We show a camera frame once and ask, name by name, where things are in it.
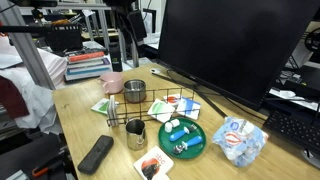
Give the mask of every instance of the black monitor screen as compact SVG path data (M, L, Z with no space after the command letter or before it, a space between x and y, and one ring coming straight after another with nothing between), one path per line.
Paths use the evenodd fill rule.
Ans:
M159 63L258 109L318 0L168 0Z

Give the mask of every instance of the plastic bag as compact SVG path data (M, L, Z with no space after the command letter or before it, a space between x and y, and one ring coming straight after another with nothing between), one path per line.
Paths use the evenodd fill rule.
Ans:
M212 137L227 158L238 167L251 164L266 144L268 134L244 119L226 117Z

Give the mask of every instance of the stainless steel cup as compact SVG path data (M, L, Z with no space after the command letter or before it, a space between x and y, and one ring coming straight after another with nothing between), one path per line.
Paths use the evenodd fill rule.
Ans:
M146 99L146 83L133 79L124 83L124 97L130 103L139 103Z
M144 148L147 143L147 134L145 124L140 119L131 119L126 123L127 131L127 145L132 150L140 150Z

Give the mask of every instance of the green plate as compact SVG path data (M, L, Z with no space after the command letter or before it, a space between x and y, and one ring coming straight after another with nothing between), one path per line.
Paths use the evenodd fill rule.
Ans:
M203 132L202 128L198 124L196 124L194 121L191 121L187 118L178 117L178 118L173 118L173 119L179 119L180 125L178 127L172 128L171 133L167 133L164 130L165 123L163 123L159 129L158 138L159 138L159 144L160 144L161 149L163 151L165 151L167 154L174 156L174 157L177 157L177 158L180 158L180 159L190 159L190 158L195 158L198 155L200 155L202 153L204 147L206 146L206 135ZM194 124L197 127L197 129L195 131L191 132L190 134L183 135L181 138L179 138L176 141L171 142L169 140L169 136L171 134L173 134L177 131L183 130L184 126L188 127L192 124ZM180 154L174 154L172 152L174 146L181 144L182 141L186 142L195 136L201 136L203 141L200 144L189 147L188 150L183 150Z

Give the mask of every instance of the black keyboard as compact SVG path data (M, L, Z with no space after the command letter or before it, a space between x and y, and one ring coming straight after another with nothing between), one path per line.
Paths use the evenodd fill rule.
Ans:
M302 148L320 154L320 128L312 126L309 120L274 111L263 126L286 137Z

